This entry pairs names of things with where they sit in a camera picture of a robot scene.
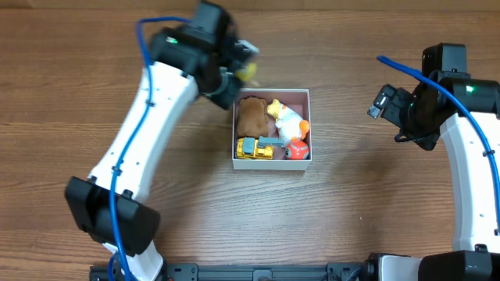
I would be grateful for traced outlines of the white box pink interior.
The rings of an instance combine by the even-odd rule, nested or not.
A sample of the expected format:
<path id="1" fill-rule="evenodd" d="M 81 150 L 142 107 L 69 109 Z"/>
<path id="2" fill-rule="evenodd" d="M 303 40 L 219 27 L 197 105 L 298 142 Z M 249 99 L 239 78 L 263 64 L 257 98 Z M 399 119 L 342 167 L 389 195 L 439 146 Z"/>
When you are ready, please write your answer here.
<path id="1" fill-rule="evenodd" d="M 263 98 L 267 103 L 278 99 L 286 106 L 297 112 L 302 118 L 310 123 L 310 98 L 308 89 L 266 89 L 266 88 L 243 88 L 238 100 L 233 104 L 233 132 L 231 160 L 235 170 L 290 170 L 305 171 L 313 160 L 312 131 L 309 131 L 304 142 L 309 146 L 309 155 L 304 160 L 288 160 L 285 157 L 284 148 L 273 148 L 273 159 L 243 159 L 237 158 L 237 131 L 239 103 L 243 98 Z"/>

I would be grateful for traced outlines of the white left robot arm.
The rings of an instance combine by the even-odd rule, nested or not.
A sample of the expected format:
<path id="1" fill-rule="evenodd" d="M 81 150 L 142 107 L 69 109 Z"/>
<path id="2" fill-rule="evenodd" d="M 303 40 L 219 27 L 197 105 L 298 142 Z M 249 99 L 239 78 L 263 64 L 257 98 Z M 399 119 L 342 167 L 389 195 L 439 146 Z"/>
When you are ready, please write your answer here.
<path id="1" fill-rule="evenodd" d="M 191 19 L 176 18 L 150 40 L 136 24 L 144 67 L 137 95 L 109 150 L 85 179 L 72 177 L 65 198 L 77 227 L 111 252 L 90 268 L 92 280 L 167 280 L 154 237 L 160 215 L 146 205 L 171 133 L 198 98 L 228 109 L 258 49 L 238 36 L 220 5 L 202 1 Z"/>

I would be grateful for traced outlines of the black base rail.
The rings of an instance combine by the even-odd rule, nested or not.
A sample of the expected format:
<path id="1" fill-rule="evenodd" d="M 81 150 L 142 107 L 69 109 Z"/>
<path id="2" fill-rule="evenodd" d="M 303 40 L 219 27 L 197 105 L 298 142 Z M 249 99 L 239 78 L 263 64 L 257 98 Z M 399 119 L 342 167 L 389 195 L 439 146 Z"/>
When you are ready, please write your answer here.
<path id="1" fill-rule="evenodd" d="M 167 264 L 158 280 L 172 281 L 342 281 L 377 280 L 376 266 L 363 263 L 328 263 L 326 265 L 197 265 Z"/>

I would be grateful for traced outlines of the brown plush bear toy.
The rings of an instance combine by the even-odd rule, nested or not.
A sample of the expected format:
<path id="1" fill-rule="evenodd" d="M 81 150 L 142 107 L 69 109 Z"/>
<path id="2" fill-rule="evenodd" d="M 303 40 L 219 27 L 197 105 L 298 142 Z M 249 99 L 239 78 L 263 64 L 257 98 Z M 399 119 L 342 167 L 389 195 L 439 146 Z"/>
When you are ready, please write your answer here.
<path id="1" fill-rule="evenodd" d="M 248 97 L 240 100 L 236 131 L 238 137 L 267 137 L 268 115 L 265 99 Z"/>

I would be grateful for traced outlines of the yellow toy excavator truck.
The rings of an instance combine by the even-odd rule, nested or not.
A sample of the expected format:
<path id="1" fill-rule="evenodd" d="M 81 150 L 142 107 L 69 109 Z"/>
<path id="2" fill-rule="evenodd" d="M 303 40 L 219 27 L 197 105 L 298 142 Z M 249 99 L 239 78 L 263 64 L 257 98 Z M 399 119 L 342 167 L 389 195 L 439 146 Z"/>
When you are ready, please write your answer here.
<path id="1" fill-rule="evenodd" d="M 243 137 L 236 143 L 236 158 L 272 160 L 275 147 L 282 148 L 284 140 L 277 137 Z"/>

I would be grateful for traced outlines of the yellow wooden rattle drum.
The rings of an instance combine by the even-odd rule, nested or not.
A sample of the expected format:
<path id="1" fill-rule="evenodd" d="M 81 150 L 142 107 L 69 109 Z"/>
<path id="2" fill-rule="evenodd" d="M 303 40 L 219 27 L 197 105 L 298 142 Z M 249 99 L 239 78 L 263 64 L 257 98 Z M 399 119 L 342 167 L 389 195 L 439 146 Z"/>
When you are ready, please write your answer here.
<path id="1" fill-rule="evenodd" d="M 259 87 L 259 82 L 255 80 L 256 73 L 257 64 L 254 62 L 250 62 L 248 65 L 239 69 L 235 73 L 235 76 L 244 84 L 249 84 L 251 87 Z"/>

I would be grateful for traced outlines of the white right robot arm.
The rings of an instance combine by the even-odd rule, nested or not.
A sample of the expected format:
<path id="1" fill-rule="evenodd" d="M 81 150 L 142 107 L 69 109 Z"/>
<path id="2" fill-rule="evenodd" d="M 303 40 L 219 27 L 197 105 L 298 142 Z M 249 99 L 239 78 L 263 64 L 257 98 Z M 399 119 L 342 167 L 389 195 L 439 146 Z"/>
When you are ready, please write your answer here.
<path id="1" fill-rule="evenodd" d="M 452 250 L 414 258 L 371 254 L 350 280 L 497 280 L 499 278 L 499 83 L 467 71 L 466 47 L 440 43 L 423 50 L 414 69 L 377 60 L 416 80 L 413 91 L 385 84 L 367 113 L 398 127 L 395 142 L 425 151 L 443 140 L 452 175 Z"/>

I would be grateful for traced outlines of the red grey toy ball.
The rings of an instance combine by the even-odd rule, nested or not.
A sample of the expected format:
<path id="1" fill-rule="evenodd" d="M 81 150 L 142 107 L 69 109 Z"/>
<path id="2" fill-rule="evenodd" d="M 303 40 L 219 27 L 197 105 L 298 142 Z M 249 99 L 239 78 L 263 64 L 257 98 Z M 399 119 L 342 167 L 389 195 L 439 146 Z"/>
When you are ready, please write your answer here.
<path id="1" fill-rule="evenodd" d="M 285 158 L 288 160 L 306 160 L 309 153 L 309 146 L 303 140 L 292 140 L 285 148 Z"/>

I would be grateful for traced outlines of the white plush duck toy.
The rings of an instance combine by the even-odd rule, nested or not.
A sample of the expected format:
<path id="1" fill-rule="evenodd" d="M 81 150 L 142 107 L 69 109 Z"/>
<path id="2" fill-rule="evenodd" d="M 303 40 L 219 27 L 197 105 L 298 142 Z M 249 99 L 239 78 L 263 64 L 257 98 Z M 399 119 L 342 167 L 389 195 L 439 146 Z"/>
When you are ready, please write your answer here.
<path id="1" fill-rule="evenodd" d="M 303 141 L 310 130 L 309 121 L 303 119 L 290 107 L 282 104 L 278 99 L 267 106 L 267 113 L 275 119 L 279 139 L 288 145 L 291 141 Z"/>

